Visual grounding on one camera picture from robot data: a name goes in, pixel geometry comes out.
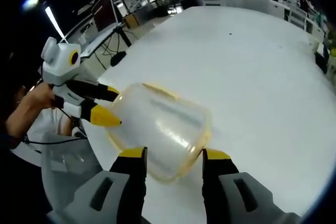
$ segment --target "clear plastic container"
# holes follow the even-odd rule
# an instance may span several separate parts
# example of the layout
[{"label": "clear plastic container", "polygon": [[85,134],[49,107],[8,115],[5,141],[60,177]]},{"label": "clear plastic container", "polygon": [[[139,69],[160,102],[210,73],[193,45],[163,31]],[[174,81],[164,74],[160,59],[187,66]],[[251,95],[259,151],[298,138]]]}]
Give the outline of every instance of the clear plastic container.
[{"label": "clear plastic container", "polygon": [[119,150],[146,146],[148,173],[169,183],[188,172],[211,136],[208,109],[148,84],[132,84],[109,108],[122,124],[107,127]]}]

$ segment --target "fluorescent light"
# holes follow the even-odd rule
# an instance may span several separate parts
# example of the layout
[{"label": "fluorescent light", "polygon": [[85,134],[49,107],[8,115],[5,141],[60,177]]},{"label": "fluorescent light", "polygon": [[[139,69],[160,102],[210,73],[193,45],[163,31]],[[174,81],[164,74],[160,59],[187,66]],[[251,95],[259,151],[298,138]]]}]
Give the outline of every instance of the fluorescent light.
[{"label": "fluorescent light", "polygon": [[65,36],[64,34],[62,33],[61,31],[61,28],[59,28],[56,20],[55,20],[55,17],[54,15],[52,14],[52,11],[50,9],[50,7],[48,6],[46,9],[45,9],[45,12],[47,13],[50,21],[52,22],[52,24],[54,25],[54,28],[56,29],[56,31],[58,32],[59,36],[61,36],[61,38],[65,39]]},{"label": "fluorescent light", "polygon": [[22,9],[23,10],[30,10],[33,9],[35,6],[37,6],[38,0],[25,0]]}]

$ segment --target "translucent plastic cup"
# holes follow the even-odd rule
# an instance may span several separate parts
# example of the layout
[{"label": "translucent plastic cup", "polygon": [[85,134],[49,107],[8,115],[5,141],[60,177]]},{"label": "translucent plastic cup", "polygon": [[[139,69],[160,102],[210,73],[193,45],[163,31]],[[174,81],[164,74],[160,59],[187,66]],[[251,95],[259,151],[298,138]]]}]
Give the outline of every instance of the translucent plastic cup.
[{"label": "translucent plastic cup", "polygon": [[107,127],[120,151],[148,148],[148,173],[169,183],[188,172],[211,136],[208,109],[161,88],[136,83],[109,108],[122,124]]}]

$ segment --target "person's hand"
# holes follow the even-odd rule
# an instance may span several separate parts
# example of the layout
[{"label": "person's hand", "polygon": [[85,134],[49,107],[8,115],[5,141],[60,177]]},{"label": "person's hand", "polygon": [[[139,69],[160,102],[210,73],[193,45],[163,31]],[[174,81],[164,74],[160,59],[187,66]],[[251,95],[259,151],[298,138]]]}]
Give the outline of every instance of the person's hand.
[{"label": "person's hand", "polygon": [[51,103],[55,99],[52,90],[53,89],[49,84],[43,82],[33,90],[29,91],[24,99],[35,108],[41,110],[51,108]]}]

